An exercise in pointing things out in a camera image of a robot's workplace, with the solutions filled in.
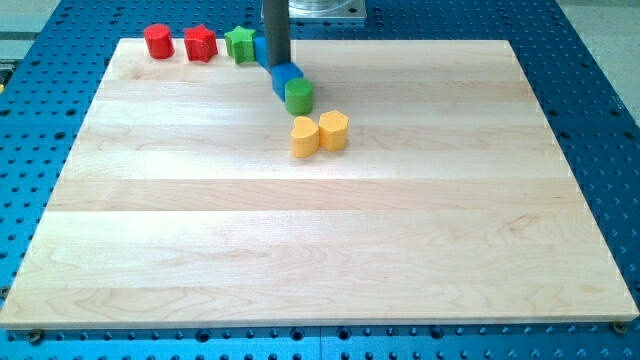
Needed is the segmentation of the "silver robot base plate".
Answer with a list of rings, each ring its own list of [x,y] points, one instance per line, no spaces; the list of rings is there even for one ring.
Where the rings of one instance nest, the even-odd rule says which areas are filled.
[[[302,20],[364,20],[365,0],[289,0],[289,17]]]

